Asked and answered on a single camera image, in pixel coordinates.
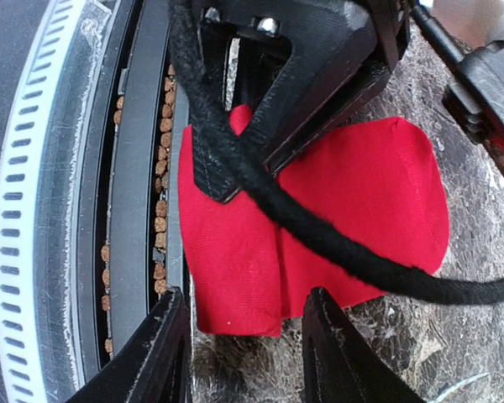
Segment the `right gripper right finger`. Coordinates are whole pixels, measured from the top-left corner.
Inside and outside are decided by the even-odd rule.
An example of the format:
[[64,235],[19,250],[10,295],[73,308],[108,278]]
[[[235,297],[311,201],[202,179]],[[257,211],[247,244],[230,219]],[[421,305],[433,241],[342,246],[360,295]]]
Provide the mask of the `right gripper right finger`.
[[421,402],[374,353],[324,288],[314,288],[302,318],[306,402]]

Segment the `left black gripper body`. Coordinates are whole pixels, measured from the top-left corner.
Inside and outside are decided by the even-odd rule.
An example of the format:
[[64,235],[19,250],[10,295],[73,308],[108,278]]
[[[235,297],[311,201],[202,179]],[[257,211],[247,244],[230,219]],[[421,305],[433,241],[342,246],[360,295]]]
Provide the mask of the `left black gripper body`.
[[239,88],[383,88],[402,58],[407,1],[199,1],[213,81],[226,87],[241,40]]

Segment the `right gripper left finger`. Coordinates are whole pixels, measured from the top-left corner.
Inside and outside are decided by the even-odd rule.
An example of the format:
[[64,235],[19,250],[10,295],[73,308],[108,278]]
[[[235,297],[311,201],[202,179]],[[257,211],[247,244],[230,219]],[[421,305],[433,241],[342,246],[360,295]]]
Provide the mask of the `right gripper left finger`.
[[190,312],[170,287],[119,353],[70,402],[188,402]]

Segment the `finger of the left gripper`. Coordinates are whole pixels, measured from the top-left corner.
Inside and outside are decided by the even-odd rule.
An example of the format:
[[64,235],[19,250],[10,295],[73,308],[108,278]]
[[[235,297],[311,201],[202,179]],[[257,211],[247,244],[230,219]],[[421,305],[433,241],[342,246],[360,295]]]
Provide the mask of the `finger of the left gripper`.
[[281,128],[263,152],[268,171],[279,174],[330,130],[376,97],[391,72],[379,45],[353,39],[318,66],[312,84],[297,96],[297,105],[281,120]]
[[197,26],[180,31],[180,83],[189,99],[193,132],[193,175],[197,187],[216,202],[239,188],[225,164],[229,118],[224,108],[227,43],[223,34],[202,38]]

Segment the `red santa sock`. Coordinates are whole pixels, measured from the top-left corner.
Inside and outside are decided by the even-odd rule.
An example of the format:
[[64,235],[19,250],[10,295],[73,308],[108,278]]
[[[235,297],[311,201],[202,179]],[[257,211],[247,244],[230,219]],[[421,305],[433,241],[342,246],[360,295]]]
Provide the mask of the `red santa sock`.
[[[310,291],[342,307],[380,292],[317,256],[271,222],[244,193],[218,203],[193,178],[192,128],[183,132],[181,236],[206,333],[277,337],[301,317]],[[399,117],[337,128],[279,175],[303,206],[380,256],[429,274],[449,244],[449,210],[427,135]]]

